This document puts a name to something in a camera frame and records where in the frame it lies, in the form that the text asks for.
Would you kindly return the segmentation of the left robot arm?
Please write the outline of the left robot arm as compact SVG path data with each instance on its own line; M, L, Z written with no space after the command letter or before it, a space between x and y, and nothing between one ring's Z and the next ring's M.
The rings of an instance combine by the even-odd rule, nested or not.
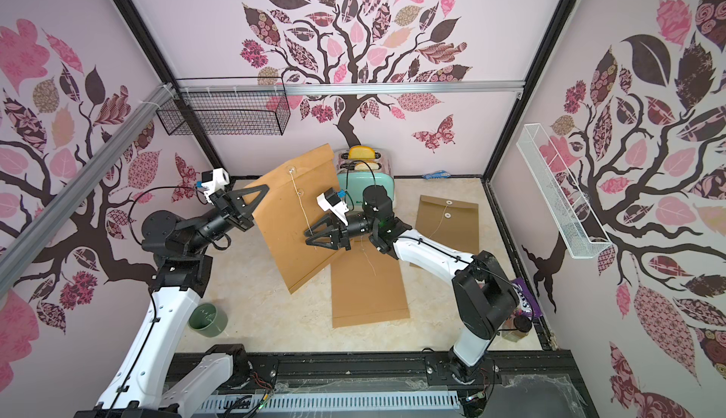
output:
M253 228L253 212L267 185L215 191L212 208L196 219L156 211L142 224L142 248L158 270L149 286L149 309L118 373L91 410L79 417L190 417L232 378L249 374L243 346L215 349L170 389L166 376L183 331L200 305L212 272L206 250L230 230Z

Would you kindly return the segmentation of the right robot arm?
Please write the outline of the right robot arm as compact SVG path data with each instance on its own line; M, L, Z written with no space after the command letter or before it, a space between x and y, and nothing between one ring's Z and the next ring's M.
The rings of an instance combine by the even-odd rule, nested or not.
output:
M355 239L366 236L378 253L413 264L452 287L463 330L449 351L449 369L457 383L472 384L491 342L520 305L496 257L461 252L422 235L395 216L381 185L364 189L359 212L332 188L317 196L317 204L323 216L304 232L306 245L350 251Z

